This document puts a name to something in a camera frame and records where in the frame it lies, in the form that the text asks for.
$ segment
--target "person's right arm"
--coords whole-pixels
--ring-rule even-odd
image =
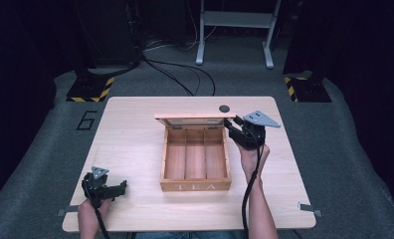
[[[258,158],[257,150],[248,150],[238,144],[237,146],[241,154],[241,165],[243,166],[248,183],[256,168]],[[266,201],[265,192],[263,190],[263,181],[261,178],[263,167],[265,166],[266,159],[269,156],[270,149],[267,145],[260,147],[260,150],[262,149],[263,153],[259,165],[259,172],[256,180],[254,181],[249,197],[249,238],[276,239],[279,238],[278,231],[268,202]]]

